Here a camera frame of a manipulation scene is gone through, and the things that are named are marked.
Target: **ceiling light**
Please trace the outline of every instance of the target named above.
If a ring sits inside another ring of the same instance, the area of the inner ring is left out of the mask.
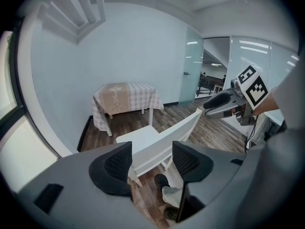
[[[260,43],[256,43],[256,42],[247,42],[247,41],[239,41],[239,42],[254,45],[254,46],[258,46],[258,47],[269,48],[268,45],[264,45],[264,44],[260,44]]]
[[[299,59],[298,59],[297,57],[295,57],[295,56],[293,56],[293,55],[291,55],[291,57],[292,57],[293,59],[295,59],[295,60],[298,60],[298,61],[299,61]]]
[[[252,50],[252,51],[256,51],[256,52],[268,53],[267,51],[263,51],[263,50],[259,50],[259,49],[255,49],[255,48],[248,48],[248,47],[240,47],[240,48]]]
[[[290,61],[287,61],[287,64],[291,65],[291,66],[295,66],[294,63],[290,62]]]

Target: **glass door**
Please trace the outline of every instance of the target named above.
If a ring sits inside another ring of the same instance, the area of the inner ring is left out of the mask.
[[[185,44],[184,72],[178,105],[194,101],[203,60],[203,38],[189,27]]]

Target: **chair leg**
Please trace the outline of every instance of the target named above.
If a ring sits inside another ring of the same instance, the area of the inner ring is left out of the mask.
[[[170,161],[168,161],[168,163],[165,167],[165,170],[168,170],[168,168],[171,166],[172,162],[173,162],[173,156],[171,157]]]
[[[139,185],[139,187],[143,187],[141,181],[139,180],[139,178],[137,177],[134,169],[132,166],[130,166],[129,171],[128,171],[128,176],[136,183]]]

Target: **wooden floor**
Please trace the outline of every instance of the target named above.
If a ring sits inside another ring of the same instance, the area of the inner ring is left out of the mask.
[[[196,99],[194,103],[187,106],[173,105],[164,107],[164,110],[154,109],[152,126],[160,133],[194,113],[196,108],[202,107],[205,101],[207,99]],[[91,120],[82,151],[114,144],[116,137],[147,126],[148,114],[148,110],[145,110],[143,115],[141,111],[137,111],[114,115],[112,120],[107,118],[112,130],[111,137],[106,132],[99,131]],[[202,115],[188,141],[210,148],[243,153],[245,136],[223,120],[209,120]],[[154,176],[159,173],[166,175],[171,186],[182,188],[182,179],[174,165],[167,171],[159,165],[139,177],[143,187],[138,187],[131,180],[128,183],[132,187],[133,201],[138,210],[157,227],[168,228],[174,222],[163,217],[163,211],[167,205],[163,202],[162,195],[157,191],[154,183]]]

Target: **pants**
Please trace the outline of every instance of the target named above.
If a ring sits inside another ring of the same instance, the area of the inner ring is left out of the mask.
[[[182,196],[182,188],[163,187],[162,195],[163,195],[163,201],[165,203],[169,203],[172,206],[179,208],[181,196]]]

